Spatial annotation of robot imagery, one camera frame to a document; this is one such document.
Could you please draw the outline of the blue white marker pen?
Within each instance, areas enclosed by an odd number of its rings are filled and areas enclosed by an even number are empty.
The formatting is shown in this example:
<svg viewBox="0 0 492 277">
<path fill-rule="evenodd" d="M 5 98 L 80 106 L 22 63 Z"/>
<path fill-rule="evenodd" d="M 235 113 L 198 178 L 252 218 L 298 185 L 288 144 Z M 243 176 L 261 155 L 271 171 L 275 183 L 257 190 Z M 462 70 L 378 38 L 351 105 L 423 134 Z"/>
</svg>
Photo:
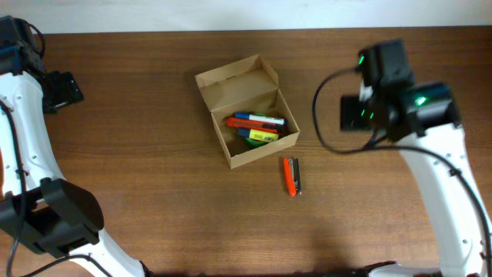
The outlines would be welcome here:
<svg viewBox="0 0 492 277">
<path fill-rule="evenodd" d="M 268 117 L 268 116 L 264 116 L 264 115 L 253 115 L 253 114 L 249 114 L 249 113 L 245 113 L 245 112 L 235 112 L 234 117 L 239 118 L 239 119 L 251 120 L 251 121 L 266 122 L 266 123 L 271 123 L 271 124 L 276 124 L 276 125 L 288 124 L 287 119 L 284 119 L 284 118 L 274 118 L 274 117 Z"/>
</svg>

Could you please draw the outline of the orange stapler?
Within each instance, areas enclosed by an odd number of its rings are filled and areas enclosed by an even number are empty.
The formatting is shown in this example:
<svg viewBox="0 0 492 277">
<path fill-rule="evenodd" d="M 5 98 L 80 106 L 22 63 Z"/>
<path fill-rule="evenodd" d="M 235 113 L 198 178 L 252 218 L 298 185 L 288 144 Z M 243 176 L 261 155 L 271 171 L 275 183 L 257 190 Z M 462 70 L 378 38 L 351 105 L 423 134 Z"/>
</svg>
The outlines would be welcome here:
<svg viewBox="0 0 492 277">
<path fill-rule="evenodd" d="M 289 196 L 302 195 L 299 160 L 288 157 L 283 158 L 283 169 Z"/>
</svg>

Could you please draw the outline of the brown cardboard box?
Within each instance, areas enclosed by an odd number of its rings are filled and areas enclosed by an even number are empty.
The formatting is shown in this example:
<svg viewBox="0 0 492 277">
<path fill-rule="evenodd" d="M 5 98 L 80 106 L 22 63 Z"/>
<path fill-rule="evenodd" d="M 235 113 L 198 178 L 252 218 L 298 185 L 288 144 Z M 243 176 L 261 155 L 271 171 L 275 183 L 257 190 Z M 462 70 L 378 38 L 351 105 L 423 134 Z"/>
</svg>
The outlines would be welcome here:
<svg viewBox="0 0 492 277">
<path fill-rule="evenodd" d="M 232 169 L 296 144 L 300 129 L 280 90 L 278 74 L 260 55 L 203 72 L 195 80 Z M 226 126 L 237 112 L 285 118 L 287 125 L 276 142 L 250 149 L 236 129 Z"/>
</svg>

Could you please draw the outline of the yellow highlighter marker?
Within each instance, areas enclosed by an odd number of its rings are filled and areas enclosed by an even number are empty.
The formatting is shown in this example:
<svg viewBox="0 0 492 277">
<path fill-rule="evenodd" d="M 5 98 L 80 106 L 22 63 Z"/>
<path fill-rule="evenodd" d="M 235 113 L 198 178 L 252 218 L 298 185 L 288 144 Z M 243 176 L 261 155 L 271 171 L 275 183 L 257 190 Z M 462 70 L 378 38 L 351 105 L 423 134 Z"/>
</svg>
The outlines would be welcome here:
<svg viewBox="0 0 492 277">
<path fill-rule="evenodd" d="M 276 142 L 279 139 L 278 134 L 246 128 L 239 128 L 238 135 L 244 138 L 266 143 Z"/>
</svg>

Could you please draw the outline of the orange utility knife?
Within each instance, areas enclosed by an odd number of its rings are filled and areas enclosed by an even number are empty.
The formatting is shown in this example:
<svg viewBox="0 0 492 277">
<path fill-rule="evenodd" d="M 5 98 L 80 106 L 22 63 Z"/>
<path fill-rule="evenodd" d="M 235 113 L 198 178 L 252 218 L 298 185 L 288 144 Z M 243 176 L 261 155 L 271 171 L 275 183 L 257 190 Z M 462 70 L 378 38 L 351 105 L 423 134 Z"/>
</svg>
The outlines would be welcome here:
<svg viewBox="0 0 492 277">
<path fill-rule="evenodd" d="M 270 132 L 274 134 L 281 134 L 283 126 L 268 123 L 268 122 L 259 122 L 249 119 L 235 118 L 230 117 L 226 120 L 226 126 L 232 128 L 245 128 L 245 129 L 254 129 L 263 132 Z"/>
</svg>

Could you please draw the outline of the green tape roll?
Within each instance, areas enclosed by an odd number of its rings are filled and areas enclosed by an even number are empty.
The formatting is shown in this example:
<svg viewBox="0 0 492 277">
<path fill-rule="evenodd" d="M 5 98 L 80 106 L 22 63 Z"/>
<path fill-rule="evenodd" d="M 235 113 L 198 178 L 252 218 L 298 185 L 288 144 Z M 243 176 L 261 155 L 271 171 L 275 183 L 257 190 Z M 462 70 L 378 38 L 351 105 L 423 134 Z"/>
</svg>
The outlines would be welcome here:
<svg viewBox="0 0 492 277">
<path fill-rule="evenodd" d="M 244 138 L 244 142 L 245 142 L 245 145 L 249 149 L 257 149 L 257 148 L 259 148 L 261 146 L 264 146 L 264 145 L 267 145 L 268 144 L 267 142 L 258 141 L 258 140 L 254 140 L 254 139 L 251 139 L 251 138 Z"/>
</svg>

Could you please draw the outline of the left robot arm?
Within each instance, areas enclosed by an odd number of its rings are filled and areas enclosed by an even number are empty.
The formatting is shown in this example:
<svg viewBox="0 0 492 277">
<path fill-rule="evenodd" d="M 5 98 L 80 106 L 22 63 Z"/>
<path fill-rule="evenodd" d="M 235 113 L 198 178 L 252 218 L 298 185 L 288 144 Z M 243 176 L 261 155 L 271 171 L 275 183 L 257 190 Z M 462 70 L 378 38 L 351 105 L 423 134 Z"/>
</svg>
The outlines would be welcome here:
<svg viewBox="0 0 492 277">
<path fill-rule="evenodd" d="M 5 273 L 23 245 L 54 261 L 79 264 L 94 276 L 150 276 L 110 237 L 97 199 L 70 183 L 55 160 L 46 114 L 84 99 L 70 72 L 47 72 L 43 34 L 10 15 L 1 19 L 1 229 L 13 243 Z"/>
</svg>

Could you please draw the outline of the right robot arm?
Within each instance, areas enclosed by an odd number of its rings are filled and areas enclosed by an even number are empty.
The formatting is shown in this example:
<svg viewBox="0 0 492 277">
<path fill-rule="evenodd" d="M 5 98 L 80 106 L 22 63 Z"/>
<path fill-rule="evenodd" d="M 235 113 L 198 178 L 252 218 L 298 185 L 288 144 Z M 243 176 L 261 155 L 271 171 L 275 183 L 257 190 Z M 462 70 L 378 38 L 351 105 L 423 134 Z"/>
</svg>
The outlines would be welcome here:
<svg viewBox="0 0 492 277">
<path fill-rule="evenodd" d="M 431 225 L 443 276 L 491 274 L 491 222 L 467 157 L 454 95 L 443 82 L 415 85 L 404 43 L 379 42 L 358 53 L 360 106 L 341 127 L 387 136 L 413 174 Z"/>
</svg>

